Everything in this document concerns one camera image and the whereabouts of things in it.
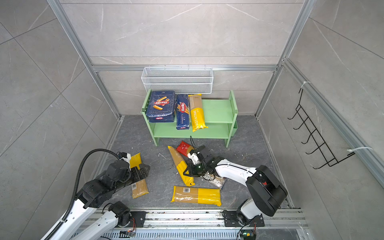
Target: green wooden shelf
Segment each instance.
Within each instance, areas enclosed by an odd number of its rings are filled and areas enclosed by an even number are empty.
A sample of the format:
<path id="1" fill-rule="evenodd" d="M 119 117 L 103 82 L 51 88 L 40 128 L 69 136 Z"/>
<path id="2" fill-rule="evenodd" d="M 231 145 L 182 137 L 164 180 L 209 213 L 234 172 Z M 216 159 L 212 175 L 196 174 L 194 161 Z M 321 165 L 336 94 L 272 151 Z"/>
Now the green wooden shelf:
<path id="1" fill-rule="evenodd" d="M 199 129 L 195 132 L 192 132 L 192 125 L 190 129 L 177 130 L 176 117 L 174 122 L 149 122 L 145 113 L 151 92 L 150 89 L 147 92 L 141 113 L 156 146 L 161 137 L 189 138 L 192 136 L 193 138 L 224 139 L 225 146 L 228 147 L 230 138 L 237 130 L 238 109 L 233 91 L 230 91 L 229 99 L 203 99 L 205 124 L 208 128 Z"/>

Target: spaghetti package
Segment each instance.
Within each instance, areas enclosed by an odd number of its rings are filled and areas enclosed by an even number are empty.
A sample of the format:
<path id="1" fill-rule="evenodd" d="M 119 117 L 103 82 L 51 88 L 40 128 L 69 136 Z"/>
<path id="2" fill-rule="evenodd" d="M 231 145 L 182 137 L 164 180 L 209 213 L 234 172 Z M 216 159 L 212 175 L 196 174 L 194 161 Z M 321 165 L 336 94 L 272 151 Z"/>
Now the spaghetti package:
<path id="1" fill-rule="evenodd" d="M 220 207 L 220 189 L 173 186 L 171 202 L 214 204 Z"/>
<path id="2" fill-rule="evenodd" d="M 192 132 L 208 128 L 205 125 L 203 102 L 201 101 L 201 94 L 188 95 L 189 97 L 189 109 L 192 119 Z"/>
<path id="3" fill-rule="evenodd" d="M 139 165 L 141 163 L 142 162 L 141 162 L 140 153 L 138 153 L 138 154 L 131 157 L 131 161 L 129 163 L 130 168 L 137 167 L 138 169 L 140 169 Z M 149 193 L 147 181 L 145 179 L 140 180 L 138 182 L 135 182 L 131 186 L 132 186 L 132 198 L 141 197 L 141 196 Z"/>
<path id="4" fill-rule="evenodd" d="M 216 187 L 218 187 L 220 189 L 223 188 L 225 180 L 227 179 L 225 177 L 214 176 L 214 175 L 208 174 L 208 173 L 204 174 L 203 178 L 205 180 L 208 180 L 208 182 L 210 184 L 213 184 L 213 185 L 215 185 Z"/>
<path id="5" fill-rule="evenodd" d="M 170 154 L 172 155 L 173 162 L 175 163 L 176 168 L 177 168 L 177 170 L 180 174 L 180 177 L 183 180 L 184 184 L 188 187 L 195 185 L 193 177 L 188 177 L 188 176 L 184 175 L 184 171 L 187 169 L 187 164 L 185 163 L 183 157 L 173 147 L 168 146 L 168 149 L 169 149 Z"/>
<path id="6" fill-rule="evenodd" d="M 173 122 L 175 109 L 175 91 L 152 91 L 145 115 L 149 122 Z"/>
<path id="7" fill-rule="evenodd" d="M 188 94 L 178 94 L 176 104 L 176 129 L 189 129 Z"/>
<path id="8" fill-rule="evenodd" d="M 180 145 L 176 148 L 176 150 L 183 154 L 184 156 L 188 157 L 188 153 L 193 150 L 193 147 L 189 145 L 188 143 L 181 141 Z"/>

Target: gray tile wall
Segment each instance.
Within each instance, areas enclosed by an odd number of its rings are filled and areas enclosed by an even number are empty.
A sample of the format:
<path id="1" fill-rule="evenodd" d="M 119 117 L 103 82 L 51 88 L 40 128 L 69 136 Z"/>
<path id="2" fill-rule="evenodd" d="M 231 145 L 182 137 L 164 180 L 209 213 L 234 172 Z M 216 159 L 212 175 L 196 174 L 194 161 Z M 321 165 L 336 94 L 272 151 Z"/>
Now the gray tile wall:
<path id="1" fill-rule="evenodd" d="M 384 159 L 384 1 L 316 2 L 290 56 Z"/>
<path id="2" fill-rule="evenodd" d="M 303 1 L 62 0 L 94 64 L 276 64 Z M 122 114 L 140 114 L 140 72 L 101 72 Z M 215 72 L 213 93 L 235 91 L 254 114 L 271 72 Z"/>
<path id="3" fill-rule="evenodd" d="M 0 122 L 1 238 L 40 239 L 67 208 L 80 160 L 116 122 L 45 0 L 2 2 Z"/>
<path id="4" fill-rule="evenodd" d="M 146 96 L 138 71 L 104 71 L 100 76 L 123 115 L 141 114 Z M 254 115 L 272 76 L 270 71 L 215 71 L 212 94 L 203 98 L 228 99 L 234 90 L 239 114 Z"/>
<path id="5" fill-rule="evenodd" d="M 295 114 L 299 89 L 296 80 L 283 70 L 260 118 L 295 207 L 303 208 L 316 239 L 381 239 L 384 216 L 378 209 L 381 209 L 384 197 L 383 188 L 357 156 L 332 167 L 313 169 L 323 165 L 324 158 L 319 150 L 310 155 L 305 153 L 315 150 L 316 144 L 312 138 L 307 144 L 302 144 L 308 139 L 309 131 L 304 126 L 299 130 L 293 129 L 302 123 L 297 115 L 292 120 L 288 119 Z M 303 93 L 301 105 L 314 124 L 307 121 L 308 127 L 317 127 L 338 160 L 345 158 L 349 153 L 346 151 L 348 144 L 306 93 Z M 315 139 L 322 143 L 319 135 L 315 135 Z M 330 152 L 325 148 L 322 150 L 330 160 Z M 312 184 L 315 189 L 307 191 Z M 314 205 L 309 208 L 318 195 L 325 209 Z"/>
<path id="6" fill-rule="evenodd" d="M 292 0 L 63 1 L 89 56 L 109 64 L 276 64 L 301 6 Z"/>

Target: yellow pasta package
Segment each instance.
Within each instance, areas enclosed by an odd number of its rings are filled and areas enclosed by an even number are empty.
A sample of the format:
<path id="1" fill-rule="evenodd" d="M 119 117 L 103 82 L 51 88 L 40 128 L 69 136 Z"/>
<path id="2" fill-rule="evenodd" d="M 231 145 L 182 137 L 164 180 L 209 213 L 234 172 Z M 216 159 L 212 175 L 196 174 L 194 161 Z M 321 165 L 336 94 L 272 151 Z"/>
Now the yellow pasta package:
<path id="1" fill-rule="evenodd" d="M 138 169 L 140 169 L 139 165 L 141 163 L 142 162 L 141 162 L 140 153 L 132 156 L 131 160 L 129 161 L 130 168 L 137 167 Z M 145 179 L 132 184 L 132 198 L 137 198 L 147 193 L 149 193 L 149 191 L 148 191 L 147 181 Z"/>
<path id="2" fill-rule="evenodd" d="M 208 128 L 205 125 L 203 102 L 201 101 L 201 94 L 188 95 L 188 98 L 189 98 L 189 109 L 190 109 L 189 112 L 192 120 L 192 132 L 198 129 Z"/>
<path id="3" fill-rule="evenodd" d="M 183 157 L 173 147 L 168 146 L 168 149 L 169 149 L 170 154 L 172 155 L 173 162 L 175 163 L 175 166 L 176 166 L 176 168 L 179 172 L 179 175 L 180 175 L 181 179 L 183 180 L 184 184 L 188 187 L 195 185 L 193 177 L 188 177 L 188 176 L 184 175 L 184 171 L 187 169 L 187 164 L 185 163 Z"/>
<path id="4" fill-rule="evenodd" d="M 173 186 L 171 202 L 214 204 L 220 207 L 220 189 Z"/>

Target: barilla logo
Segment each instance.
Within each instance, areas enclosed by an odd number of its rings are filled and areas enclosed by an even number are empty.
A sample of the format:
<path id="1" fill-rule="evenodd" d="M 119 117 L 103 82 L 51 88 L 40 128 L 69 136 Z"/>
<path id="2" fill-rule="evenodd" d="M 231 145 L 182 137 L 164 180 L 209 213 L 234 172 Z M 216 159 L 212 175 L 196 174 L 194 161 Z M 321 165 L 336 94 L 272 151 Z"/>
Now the barilla logo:
<path id="1" fill-rule="evenodd" d="M 180 112 L 185 113 L 185 103 L 180 103 Z"/>
<path id="2" fill-rule="evenodd" d="M 165 104 L 168 104 L 168 103 L 169 103 L 169 101 L 156 101 L 154 104 L 164 106 Z"/>

